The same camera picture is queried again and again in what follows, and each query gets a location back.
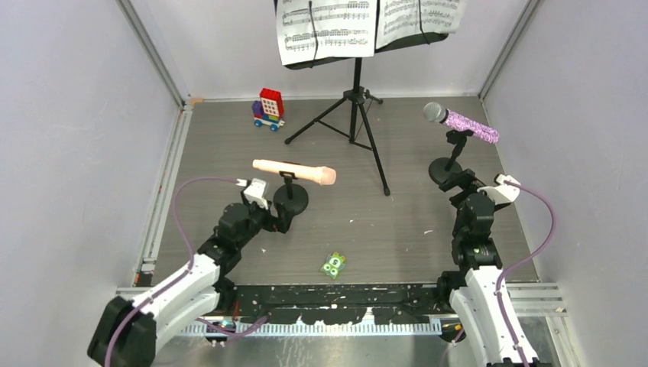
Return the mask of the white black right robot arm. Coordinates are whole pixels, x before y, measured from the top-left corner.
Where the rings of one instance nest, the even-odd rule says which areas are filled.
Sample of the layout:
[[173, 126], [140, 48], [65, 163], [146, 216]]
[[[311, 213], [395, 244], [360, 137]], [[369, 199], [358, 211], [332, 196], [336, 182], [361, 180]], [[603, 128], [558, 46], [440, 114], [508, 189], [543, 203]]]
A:
[[514, 310], [505, 282], [508, 270], [491, 237], [494, 214], [518, 198], [520, 183], [498, 174], [488, 186], [465, 169], [439, 187], [461, 190], [449, 200], [456, 209], [451, 246], [458, 268], [439, 276], [436, 293], [439, 309], [455, 313], [461, 324], [452, 342], [465, 338], [481, 366], [542, 366]]

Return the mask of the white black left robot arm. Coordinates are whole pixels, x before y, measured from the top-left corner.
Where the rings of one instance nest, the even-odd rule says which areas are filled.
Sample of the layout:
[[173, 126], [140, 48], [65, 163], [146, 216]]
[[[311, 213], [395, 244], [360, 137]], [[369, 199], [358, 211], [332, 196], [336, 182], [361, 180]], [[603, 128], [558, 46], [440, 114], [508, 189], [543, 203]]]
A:
[[275, 203], [276, 213], [244, 201], [228, 205], [214, 233], [180, 269], [128, 300], [110, 300], [89, 342], [87, 355], [101, 366], [150, 366], [156, 354], [198, 317], [228, 315], [234, 284], [227, 274], [241, 250], [261, 231], [285, 233], [298, 211]]

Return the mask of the black music stand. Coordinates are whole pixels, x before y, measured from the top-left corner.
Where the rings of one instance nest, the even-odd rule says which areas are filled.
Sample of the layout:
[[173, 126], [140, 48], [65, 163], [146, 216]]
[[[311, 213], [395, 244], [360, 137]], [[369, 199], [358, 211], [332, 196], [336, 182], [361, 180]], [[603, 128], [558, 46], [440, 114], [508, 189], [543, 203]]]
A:
[[[441, 42], [447, 39], [449, 36], [448, 33], [440, 34], [440, 33], [434, 33], [434, 32], [424, 32], [424, 31], [418, 31], [417, 34], [413, 35], [408, 35], [405, 37], [400, 37], [389, 44], [380, 47], [376, 50], [378, 54], [380, 53], [386, 53], [388, 51], [392, 50], [399, 50], [403, 48], [408, 48], [408, 47], [415, 47], [419, 45], [429, 45], [432, 43], [436, 42]], [[369, 89], [364, 88], [361, 86], [361, 68], [362, 68], [362, 59], [360, 57], [356, 57], [354, 59], [354, 74], [353, 74], [353, 86], [351, 89], [346, 90], [342, 94], [342, 98], [334, 102], [330, 107], [328, 107], [324, 112], [320, 113], [318, 116], [316, 116], [313, 120], [310, 122], [306, 123], [302, 128], [297, 130], [295, 133], [293, 133], [291, 136], [286, 138], [284, 140], [284, 143], [286, 145], [290, 144], [294, 139], [299, 137], [302, 133], [304, 133], [306, 130], [309, 128], [313, 127], [315, 124], [320, 124], [338, 134], [341, 136], [345, 137], [348, 139], [348, 142], [351, 145], [358, 146], [360, 148], [367, 149], [371, 151], [374, 155], [374, 159], [377, 165], [377, 170], [381, 178], [381, 183], [383, 185], [384, 189], [384, 195], [385, 196], [390, 196], [390, 188], [387, 183], [387, 179], [385, 177], [384, 169], [381, 163], [381, 159], [379, 157], [378, 149], [375, 144], [374, 136], [371, 131], [371, 126], [368, 121], [368, 108], [364, 107], [364, 103], [366, 99], [370, 99], [371, 101], [375, 101], [378, 104], [382, 104], [384, 102], [383, 99], [378, 98], [374, 95], [372, 95], [369, 91]], [[352, 104], [351, 108], [351, 113], [350, 113], [350, 126], [349, 126], [349, 132], [346, 133], [342, 130], [337, 129], [336, 127], [326, 123], [323, 121], [323, 118], [326, 117], [330, 112], [334, 111], [338, 107], [340, 107], [343, 103], [345, 102], [350, 102]], [[361, 118], [362, 120], [362, 125], [365, 127], [368, 138], [369, 138], [369, 145], [363, 145], [361, 143], [357, 142], [357, 134], [360, 132], [360, 129], [356, 127], [357, 125], [357, 118]]]

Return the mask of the sheet music page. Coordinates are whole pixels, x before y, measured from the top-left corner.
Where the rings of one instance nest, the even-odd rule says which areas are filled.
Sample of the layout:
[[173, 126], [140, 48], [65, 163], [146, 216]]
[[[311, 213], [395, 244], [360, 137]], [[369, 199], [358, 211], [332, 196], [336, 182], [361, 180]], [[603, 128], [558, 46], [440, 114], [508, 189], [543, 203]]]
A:
[[281, 63], [311, 67], [329, 58], [372, 57], [377, 1], [275, 1]]
[[431, 44], [458, 30], [466, 1], [380, 1], [377, 50]]

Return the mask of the beige microphone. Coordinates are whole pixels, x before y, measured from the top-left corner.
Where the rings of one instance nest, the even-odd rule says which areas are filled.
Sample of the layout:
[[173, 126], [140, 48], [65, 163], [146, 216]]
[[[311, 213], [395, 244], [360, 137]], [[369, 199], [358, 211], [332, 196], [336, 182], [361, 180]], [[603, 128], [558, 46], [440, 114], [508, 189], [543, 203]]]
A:
[[300, 164], [256, 159], [252, 161], [252, 167], [273, 174], [279, 174], [281, 172], [292, 173], [297, 179], [310, 180], [320, 186], [333, 185], [337, 178], [336, 171], [325, 166], [310, 167]]

